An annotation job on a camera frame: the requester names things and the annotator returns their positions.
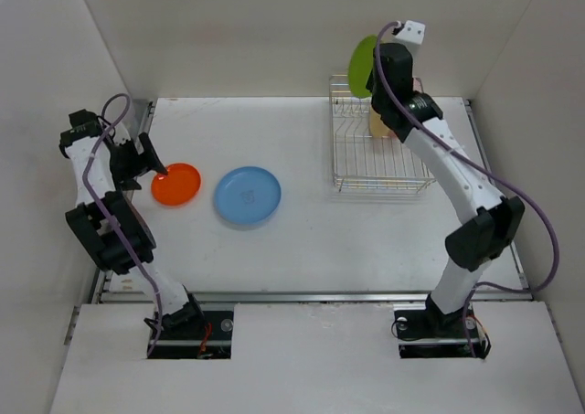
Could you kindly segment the pink plastic plate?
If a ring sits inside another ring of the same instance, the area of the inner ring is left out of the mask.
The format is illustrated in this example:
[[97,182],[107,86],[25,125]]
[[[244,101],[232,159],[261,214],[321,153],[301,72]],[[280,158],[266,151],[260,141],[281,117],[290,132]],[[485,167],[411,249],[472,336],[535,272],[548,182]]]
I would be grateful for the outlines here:
[[[416,92],[419,92],[419,93],[423,93],[423,85],[422,85],[421,78],[415,77],[413,79],[413,90]],[[389,138],[396,138],[397,135],[393,130],[389,129],[388,130],[388,137]]]

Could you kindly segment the green plastic plate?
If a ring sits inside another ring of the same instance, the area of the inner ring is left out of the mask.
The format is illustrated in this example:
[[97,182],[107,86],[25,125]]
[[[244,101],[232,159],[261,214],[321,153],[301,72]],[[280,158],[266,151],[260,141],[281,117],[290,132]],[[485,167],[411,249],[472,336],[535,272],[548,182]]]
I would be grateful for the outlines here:
[[359,99],[371,95],[367,83],[374,65],[374,48],[377,43],[376,35],[363,38],[354,49],[347,68],[347,84],[351,94]]

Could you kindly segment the orange plastic plate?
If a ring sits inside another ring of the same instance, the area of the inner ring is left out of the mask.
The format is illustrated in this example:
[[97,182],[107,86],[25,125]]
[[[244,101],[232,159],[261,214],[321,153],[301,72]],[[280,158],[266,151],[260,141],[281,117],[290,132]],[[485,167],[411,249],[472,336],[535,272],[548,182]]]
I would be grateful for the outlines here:
[[156,174],[151,183],[151,194],[156,202],[166,207],[179,207],[191,201],[199,192],[202,177],[190,164],[174,163],[166,174]]

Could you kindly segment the yellow plastic plate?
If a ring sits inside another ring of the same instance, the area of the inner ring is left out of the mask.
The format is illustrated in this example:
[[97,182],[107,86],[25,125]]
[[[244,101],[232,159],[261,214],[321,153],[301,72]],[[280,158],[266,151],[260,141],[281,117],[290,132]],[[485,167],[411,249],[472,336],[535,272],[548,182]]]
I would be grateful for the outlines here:
[[394,137],[394,132],[387,127],[381,120],[381,116],[374,111],[373,108],[369,110],[369,132],[374,139],[391,138]]

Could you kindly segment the blue plastic plate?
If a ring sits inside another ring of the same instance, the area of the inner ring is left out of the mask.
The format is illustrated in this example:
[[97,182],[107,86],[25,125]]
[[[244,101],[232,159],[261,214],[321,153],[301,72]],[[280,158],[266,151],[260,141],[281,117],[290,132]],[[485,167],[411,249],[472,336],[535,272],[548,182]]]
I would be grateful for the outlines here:
[[258,166],[242,166],[220,178],[213,204],[229,224],[256,227],[273,216],[281,199],[282,188],[273,173]]

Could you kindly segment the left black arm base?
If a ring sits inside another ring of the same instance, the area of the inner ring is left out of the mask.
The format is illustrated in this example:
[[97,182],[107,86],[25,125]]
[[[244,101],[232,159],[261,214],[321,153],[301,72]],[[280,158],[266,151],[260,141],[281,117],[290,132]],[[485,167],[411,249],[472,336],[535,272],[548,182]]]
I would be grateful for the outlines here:
[[162,332],[155,341],[154,322],[146,347],[148,359],[223,360],[231,358],[234,309],[204,310],[205,320]]

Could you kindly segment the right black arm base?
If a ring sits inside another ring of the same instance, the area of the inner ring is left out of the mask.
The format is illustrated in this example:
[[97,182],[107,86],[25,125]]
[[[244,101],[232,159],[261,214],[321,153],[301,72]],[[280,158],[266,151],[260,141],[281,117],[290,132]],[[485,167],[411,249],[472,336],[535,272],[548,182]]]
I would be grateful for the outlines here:
[[479,358],[491,352],[489,335],[473,307],[443,315],[430,303],[394,308],[391,333],[401,359]]

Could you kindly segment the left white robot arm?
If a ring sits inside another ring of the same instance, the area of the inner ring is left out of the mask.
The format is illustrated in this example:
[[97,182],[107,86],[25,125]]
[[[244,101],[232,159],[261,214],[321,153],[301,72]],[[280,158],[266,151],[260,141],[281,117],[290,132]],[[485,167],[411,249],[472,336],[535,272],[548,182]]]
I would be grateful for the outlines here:
[[154,236],[127,194],[140,189],[136,179],[162,171],[149,136],[133,141],[122,124],[109,127],[85,109],[69,115],[59,149],[72,164],[77,183],[69,228],[102,271],[144,281],[143,290],[158,308],[146,323],[165,339],[195,337],[207,320],[192,293],[153,264]]

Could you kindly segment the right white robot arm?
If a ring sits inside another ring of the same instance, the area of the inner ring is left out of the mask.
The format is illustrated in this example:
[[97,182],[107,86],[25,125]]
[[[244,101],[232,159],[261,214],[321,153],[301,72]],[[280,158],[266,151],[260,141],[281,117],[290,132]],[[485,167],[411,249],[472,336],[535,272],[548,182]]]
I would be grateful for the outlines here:
[[413,57],[399,43],[374,49],[367,86],[381,121],[429,168],[449,198],[460,226],[444,241],[448,262],[426,301],[425,328],[443,335],[463,315],[465,301],[484,271],[508,247],[525,212],[516,196],[506,197],[466,154],[442,110],[413,84]]

